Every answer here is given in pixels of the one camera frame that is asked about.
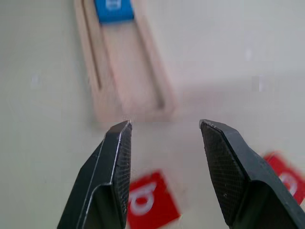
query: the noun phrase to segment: white background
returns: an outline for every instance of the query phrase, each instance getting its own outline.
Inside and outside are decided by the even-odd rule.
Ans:
[[[171,123],[135,124],[132,177],[162,168],[183,213],[172,228],[227,228],[199,119],[305,171],[305,3],[154,0],[147,15],[179,100]],[[55,228],[95,123],[72,0],[0,7],[0,227]]]

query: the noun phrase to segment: red label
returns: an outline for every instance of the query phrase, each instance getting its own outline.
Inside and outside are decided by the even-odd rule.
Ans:
[[[282,183],[300,205],[305,198],[305,181],[300,172],[288,166],[277,153],[266,155],[264,159],[271,165]]]
[[[179,217],[160,171],[130,184],[127,219],[131,229],[157,229]]]

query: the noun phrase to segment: blue tag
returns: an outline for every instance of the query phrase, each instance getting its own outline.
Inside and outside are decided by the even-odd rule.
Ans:
[[[95,0],[100,23],[132,20],[133,10],[130,0]]]

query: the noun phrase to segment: wooden tray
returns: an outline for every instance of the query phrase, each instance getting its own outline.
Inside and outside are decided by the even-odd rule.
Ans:
[[[100,25],[94,0],[75,0],[94,110],[100,122],[157,121],[171,116],[175,97],[168,83],[141,0],[135,20]]]

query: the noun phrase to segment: red card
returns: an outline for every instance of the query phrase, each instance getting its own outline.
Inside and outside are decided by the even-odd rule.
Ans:
[[[305,198],[305,180],[300,172],[289,166],[277,152],[264,156],[275,173],[300,205]]]
[[[131,229],[157,229],[179,217],[160,171],[130,184],[127,219]]]

